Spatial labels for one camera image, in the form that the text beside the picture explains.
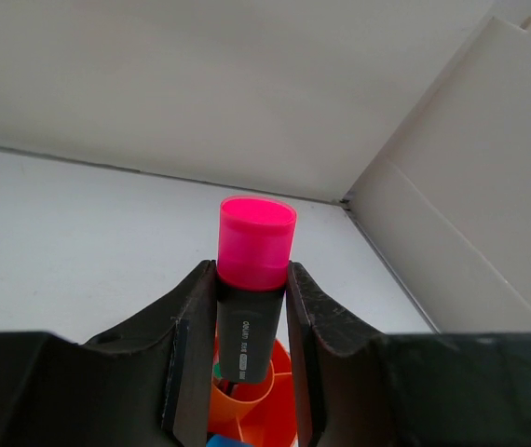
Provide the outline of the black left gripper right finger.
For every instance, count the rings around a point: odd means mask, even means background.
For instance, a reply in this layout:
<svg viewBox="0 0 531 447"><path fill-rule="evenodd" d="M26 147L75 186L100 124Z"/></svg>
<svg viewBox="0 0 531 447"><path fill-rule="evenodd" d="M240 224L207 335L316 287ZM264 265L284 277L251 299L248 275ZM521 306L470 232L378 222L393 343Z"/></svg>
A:
<svg viewBox="0 0 531 447"><path fill-rule="evenodd" d="M303 446L531 446L531 332L386 334L299 263L286 314Z"/></svg>

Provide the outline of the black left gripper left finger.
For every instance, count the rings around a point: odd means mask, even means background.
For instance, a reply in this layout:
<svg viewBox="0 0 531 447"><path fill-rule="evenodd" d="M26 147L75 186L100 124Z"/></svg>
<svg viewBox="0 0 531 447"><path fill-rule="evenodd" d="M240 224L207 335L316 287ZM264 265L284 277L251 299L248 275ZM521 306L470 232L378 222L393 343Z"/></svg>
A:
<svg viewBox="0 0 531 447"><path fill-rule="evenodd" d="M0 446L203 446L215 264L79 345L0 332Z"/></svg>

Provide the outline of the green refill tube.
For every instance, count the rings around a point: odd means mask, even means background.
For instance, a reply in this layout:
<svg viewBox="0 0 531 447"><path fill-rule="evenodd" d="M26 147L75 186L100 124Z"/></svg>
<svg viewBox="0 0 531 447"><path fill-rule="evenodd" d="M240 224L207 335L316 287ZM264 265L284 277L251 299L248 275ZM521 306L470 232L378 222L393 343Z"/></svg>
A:
<svg viewBox="0 0 531 447"><path fill-rule="evenodd" d="M218 380L221 380L223 378L222 376L222 373L221 373L221 367L220 367L220 363L219 362L216 362L214 365L213 365L213 376L218 379Z"/></svg>

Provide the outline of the blue highlighter marker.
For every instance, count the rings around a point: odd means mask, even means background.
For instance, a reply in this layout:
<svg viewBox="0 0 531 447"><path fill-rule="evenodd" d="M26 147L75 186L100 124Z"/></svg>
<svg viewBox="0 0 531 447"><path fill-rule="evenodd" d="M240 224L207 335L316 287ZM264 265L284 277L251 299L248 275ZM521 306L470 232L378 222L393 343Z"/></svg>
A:
<svg viewBox="0 0 531 447"><path fill-rule="evenodd" d="M206 447L246 447L246 444L239 440L231 439L219 434L214 434L207 441Z"/></svg>

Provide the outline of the pink highlighter marker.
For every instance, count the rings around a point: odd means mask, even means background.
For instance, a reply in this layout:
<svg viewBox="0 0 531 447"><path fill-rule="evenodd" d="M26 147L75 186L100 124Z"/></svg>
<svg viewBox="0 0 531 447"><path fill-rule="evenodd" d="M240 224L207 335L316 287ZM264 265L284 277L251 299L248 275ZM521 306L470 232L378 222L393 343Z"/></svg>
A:
<svg viewBox="0 0 531 447"><path fill-rule="evenodd" d="M297 212L266 197L231 196L220 205L217 336L222 377L266 379L286 291Z"/></svg>

